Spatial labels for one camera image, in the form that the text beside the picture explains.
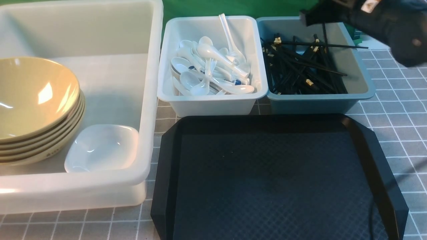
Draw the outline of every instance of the green backdrop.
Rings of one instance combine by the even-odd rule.
[[[0,5],[41,2],[41,0],[0,0]],[[302,8],[310,8],[318,0],[163,0],[164,21],[191,16],[248,15],[253,18],[268,16],[298,16]]]

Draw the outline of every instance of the plastic bin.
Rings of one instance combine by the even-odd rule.
[[[169,102],[178,116],[247,115],[255,101],[267,94],[267,76],[256,20],[247,16],[230,16],[227,21],[233,40],[251,65],[249,78],[255,92],[242,95],[179,96],[172,84],[170,60],[176,57],[180,41],[198,42],[201,37],[208,36],[218,49],[228,45],[218,16],[174,18],[165,28],[157,96],[160,100]]]
[[[161,0],[0,6],[0,58],[49,58],[79,79],[87,109],[79,132],[94,124],[139,129],[137,157],[125,169],[66,173],[72,141],[44,161],[0,167],[0,215],[130,206],[145,200],[162,21]],[[11,237],[2,234],[0,239]]]
[[[257,22],[264,40],[272,39],[278,32],[283,41],[292,41],[295,35],[300,41],[312,42],[315,33],[323,40],[321,25],[305,27],[299,17],[258,18]],[[326,33],[331,44],[354,45],[342,23],[326,24]],[[277,95],[268,91],[273,114],[346,113],[357,101],[375,95],[374,83],[356,49],[335,47],[330,52],[337,69],[348,74],[342,78],[348,94]]]

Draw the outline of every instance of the gray checkered tablecloth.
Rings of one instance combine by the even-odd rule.
[[[348,115],[377,134],[410,209],[405,240],[427,240],[427,67],[407,69],[387,50],[360,51],[377,88],[375,97],[357,103]],[[251,114],[270,114],[267,98]],[[147,200],[139,206],[0,215],[0,240],[158,240],[150,219],[161,134],[178,117],[159,101]]]

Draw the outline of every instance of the white plastic bin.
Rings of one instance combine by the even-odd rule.
[[[227,21],[236,46],[251,65],[249,78],[255,92],[241,95],[179,96],[172,84],[170,60],[176,57],[180,41],[198,42],[201,37],[208,36],[218,49],[228,45],[219,17],[174,18],[166,24],[157,97],[169,102],[178,116],[247,115],[255,101],[267,94],[267,76],[256,20],[247,16],[230,16]]]
[[[0,7],[0,58],[49,58],[76,74],[87,109],[79,132],[93,124],[139,129],[137,157],[125,169],[66,173],[70,144],[36,164],[0,167],[0,215],[144,201],[154,141],[162,21],[161,0]]]

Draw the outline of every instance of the textured tray surface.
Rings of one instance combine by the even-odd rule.
[[[372,193],[347,132],[184,135],[180,159],[174,240],[368,239]]]

